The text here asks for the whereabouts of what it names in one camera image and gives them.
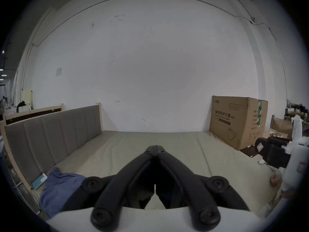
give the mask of upholstered headboard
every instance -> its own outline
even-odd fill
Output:
[[[46,114],[4,127],[10,151],[29,185],[101,133],[99,107]]]

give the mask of cable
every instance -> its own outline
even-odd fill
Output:
[[[252,20],[252,21],[255,21],[255,18],[252,17],[252,16],[250,15],[249,11],[245,8],[245,6],[244,6],[239,0],[237,0],[237,1],[238,1],[238,2],[243,6],[243,8],[247,11],[247,13],[248,13],[248,15],[250,16],[251,20]]]
[[[64,24],[66,21],[68,21],[68,20],[71,19],[72,17],[76,16],[77,14],[79,14],[79,13],[81,13],[81,12],[83,12],[83,11],[89,9],[89,8],[92,8],[92,7],[96,6],[96,5],[99,5],[99,4],[104,3],[104,2],[107,2],[107,1],[110,1],[110,0],[104,0],[104,1],[101,1],[101,2],[98,2],[98,3],[95,3],[95,4],[91,5],[91,6],[88,6],[88,7],[85,8],[85,9],[83,9],[83,10],[81,10],[81,11],[75,13],[74,15],[70,16],[68,19],[64,20],[61,24],[59,24],[58,26],[56,26],[56,27],[55,27],[55,28],[54,28],[54,29],[53,29],[53,30],[52,30],[52,31],[51,31],[51,32],[38,44],[38,45],[35,45],[34,43],[32,43],[32,46],[36,46],[36,47],[40,46],[40,45],[43,43],[43,41],[47,39],[48,36],[50,36],[58,27],[60,27],[62,24]],[[249,21],[249,22],[250,22],[252,25],[254,25],[254,26],[258,26],[258,25],[262,25],[262,24],[266,25],[266,26],[268,27],[269,31],[271,32],[271,34],[272,34],[274,40],[275,40],[275,43],[276,43],[276,46],[277,46],[277,49],[278,49],[278,52],[279,52],[279,55],[280,55],[280,58],[281,58],[281,63],[282,63],[283,72],[284,72],[284,79],[285,79],[285,83],[286,83],[286,75],[285,75],[283,60],[282,60],[281,53],[280,53],[280,51],[279,51],[278,44],[277,44],[277,42],[276,42],[277,39],[276,39],[275,35],[273,34],[273,32],[271,31],[270,27],[269,27],[266,23],[264,23],[264,22],[258,23],[258,24],[253,23],[252,21],[254,21],[255,18],[253,18],[253,17],[250,15],[250,13],[248,12],[248,10],[243,6],[243,4],[242,4],[239,0],[238,0],[238,2],[245,8],[245,10],[246,10],[247,13],[249,14],[250,18],[252,19],[252,21],[249,20],[248,18],[246,18],[245,16],[237,16],[237,15],[234,15],[234,14],[232,14],[232,13],[230,13],[230,12],[228,12],[228,11],[226,11],[226,10],[224,10],[224,9],[222,9],[222,8],[220,8],[220,7],[218,7],[218,6],[216,6],[216,5],[213,5],[213,4],[209,3],[209,2],[205,2],[205,1],[203,1],[203,0],[195,0],[195,1],[202,2],[202,3],[208,4],[208,5],[210,5],[210,6],[213,6],[213,7],[217,8],[217,9],[219,9],[219,10],[222,10],[223,12],[225,12],[225,13],[227,13],[227,14],[229,14],[229,15],[235,17],[235,18],[244,18],[244,19],[246,19],[247,21]]]
[[[239,0],[237,0],[237,1],[243,6],[243,8],[244,8],[244,9],[247,11],[247,13],[249,14],[250,18],[254,21],[255,18],[253,18],[253,17],[250,15],[250,13],[249,13],[248,10],[245,8],[245,6],[244,6]],[[286,84],[286,72],[285,72],[285,69],[284,69],[284,64],[283,64],[282,56],[281,56],[281,53],[280,53],[280,50],[279,50],[279,47],[278,47],[278,44],[277,44],[277,38],[276,38],[276,36],[274,35],[274,33],[271,31],[270,27],[269,27],[265,22],[261,22],[261,23],[255,24],[255,23],[253,23],[253,22],[250,21],[250,23],[251,23],[252,25],[255,25],[255,26],[264,24],[264,25],[266,25],[266,26],[268,27],[270,33],[272,34],[272,37],[273,37],[274,40],[275,40],[275,43],[276,43],[276,46],[277,46],[277,49],[278,49],[278,52],[279,52],[279,55],[280,55],[281,64],[282,64],[282,68],[283,68],[283,73],[284,73],[284,81],[285,81],[285,84]],[[286,87],[286,104],[287,104],[287,101],[288,101],[288,92],[287,92],[287,87]]]
[[[34,33],[33,38],[32,38],[32,40],[31,40],[31,42],[30,42],[29,47],[28,47],[28,51],[27,51],[27,54],[26,54],[25,63],[23,64],[23,72],[22,72],[23,84],[24,84],[24,81],[25,81],[25,75],[24,75],[24,74],[26,73],[26,68],[27,68],[27,65],[26,65],[26,68],[25,68],[25,64],[26,64],[26,62],[27,62],[27,64],[28,64],[28,59],[29,59],[29,56],[30,56],[32,47],[34,46],[34,44],[33,44],[32,41],[33,41],[34,37],[36,36],[36,34],[37,34],[37,32],[38,32],[40,26],[42,25],[43,21],[45,20],[45,18],[47,17],[47,15],[49,14],[50,11],[51,11],[51,9],[50,9],[50,10],[46,13],[46,15],[44,16],[44,18],[43,18],[43,20],[41,21],[40,25],[38,26],[36,32]],[[21,90],[22,90],[22,85],[20,84],[20,94],[19,94],[19,99],[20,99],[20,100],[21,100]]]
[[[31,189],[30,189],[31,194],[32,194],[32,196],[35,198],[35,200],[36,200],[36,201],[38,202],[38,204],[39,204],[40,202],[38,201],[37,197],[33,194],[32,190],[33,190],[33,187],[31,187]]]
[[[98,2],[98,3],[95,3],[95,4],[91,5],[91,6],[88,6],[88,7],[85,8],[85,9],[83,9],[83,10],[81,10],[81,11],[75,13],[74,15],[70,16],[68,19],[66,19],[66,20],[63,21],[61,24],[59,24],[57,27],[55,27],[55,28],[54,28],[54,29],[41,41],[40,44],[38,44],[38,45],[35,45],[35,44],[34,44],[34,46],[40,46],[40,45],[42,44],[42,42],[43,42],[49,35],[51,35],[58,27],[60,27],[62,24],[64,24],[66,21],[68,21],[68,20],[71,19],[72,17],[76,16],[77,14],[79,14],[79,13],[81,13],[81,12],[83,12],[83,11],[85,11],[85,10],[91,8],[91,7],[94,7],[94,6],[96,6],[96,5],[99,5],[99,4],[101,4],[101,3],[103,3],[103,2],[107,2],[107,1],[110,1],[110,0],[104,0],[104,1],[101,1],[101,2]],[[248,20],[249,22],[251,22],[248,18],[246,18],[246,17],[244,17],[244,16],[237,16],[237,15],[234,15],[234,14],[232,14],[232,13],[230,13],[230,12],[228,12],[228,11],[226,11],[226,10],[224,10],[224,9],[222,9],[222,8],[220,8],[220,7],[218,7],[218,6],[216,6],[216,5],[213,5],[213,4],[209,3],[209,2],[205,2],[205,1],[203,1],[203,0],[196,0],[196,1],[199,1],[199,2],[202,2],[202,3],[205,3],[205,4],[208,4],[208,5],[210,5],[210,6],[213,6],[213,7],[217,8],[217,9],[219,9],[219,10],[222,10],[223,12],[228,13],[229,15],[231,15],[231,16],[233,16],[233,17],[236,17],[236,18],[245,18],[246,20]]]

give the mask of cardboard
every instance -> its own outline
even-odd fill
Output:
[[[283,137],[288,138],[288,134],[278,132],[272,128],[265,131],[262,135],[263,138],[269,138],[269,137]]]
[[[234,149],[244,149],[262,136],[267,108],[267,101],[250,97],[213,96],[209,131]]]
[[[288,134],[289,139],[292,138],[293,123],[291,121],[280,118],[274,118],[270,125],[270,128],[278,132]]]

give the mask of beige mattress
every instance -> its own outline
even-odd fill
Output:
[[[255,214],[276,194],[277,190],[269,184],[272,171],[265,164],[257,163],[261,156],[250,158],[208,132],[104,131],[56,166],[63,173],[105,177],[117,174],[150,145],[162,145],[195,174],[225,177]],[[37,197],[43,188],[36,191]],[[154,195],[146,208],[164,207]]]

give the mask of blue cloth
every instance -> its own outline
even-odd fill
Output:
[[[50,218],[61,212],[68,198],[85,178],[79,174],[63,174],[59,168],[53,168],[40,197],[40,206],[43,211]]]

